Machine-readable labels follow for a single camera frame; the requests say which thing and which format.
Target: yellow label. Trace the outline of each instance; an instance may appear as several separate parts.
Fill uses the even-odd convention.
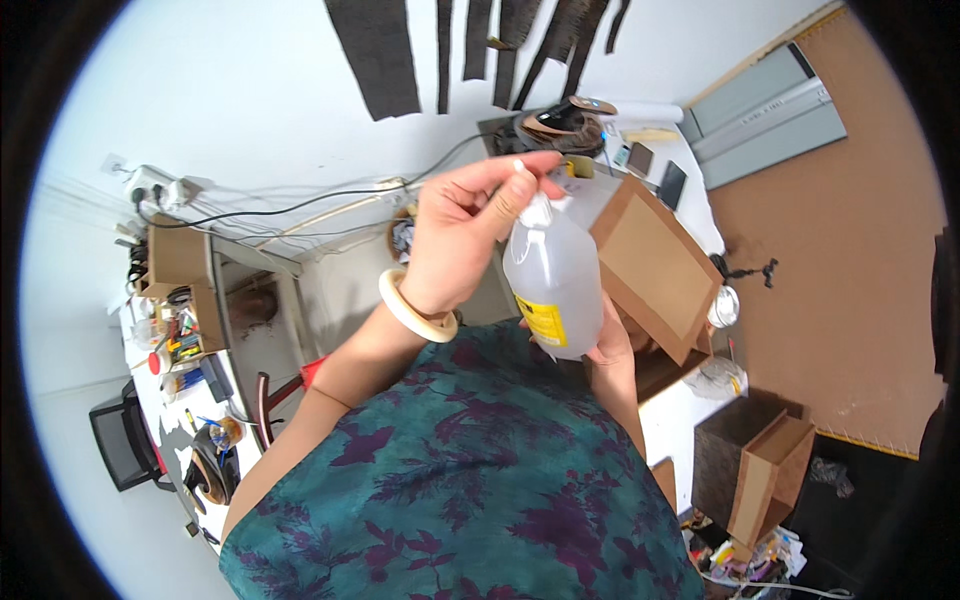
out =
[[[530,331],[537,336],[537,340],[548,346],[566,348],[566,334],[564,324],[560,320],[560,309],[556,304],[533,304],[517,294],[516,305],[520,307],[520,314],[530,325]]]

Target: ivory bangle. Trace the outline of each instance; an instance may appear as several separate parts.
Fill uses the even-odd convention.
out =
[[[440,344],[452,340],[453,336],[457,335],[457,319],[453,316],[453,312],[446,313],[440,325],[434,325],[421,317],[420,313],[403,299],[396,288],[403,280],[404,275],[404,272],[400,269],[387,269],[380,274],[377,286],[380,289],[380,297],[383,298],[383,303],[387,305],[390,312],[394,313],[398,321],[421,338]]]

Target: marker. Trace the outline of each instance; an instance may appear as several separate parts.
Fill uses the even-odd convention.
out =
[[[199,430],[197,429],[197,423],[193,421],[193,413],[190,412],[189,408],[184,408],[183,412],[186,413],[186,419],[190,421],[190,426],[193,428],[193,432],[197,433]]]

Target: woman's left hand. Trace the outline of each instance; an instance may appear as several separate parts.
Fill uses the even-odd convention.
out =
[[[506,238],[538,188],[555,200],[564,196],[546,178],[561,159],[556,152],[504,156],[428,181],[420,191],[410,266],[399,285],[404,299],[424,316],[468,299],[490,264],[493,242]],[[517,170],[517,161],[524,168]]]

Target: plastic bottle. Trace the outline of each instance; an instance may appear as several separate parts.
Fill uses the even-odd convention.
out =
[[[514,222],[503,271],[537,343],[555,359],[581,360],[603,325],[597,247],[543,192]]]

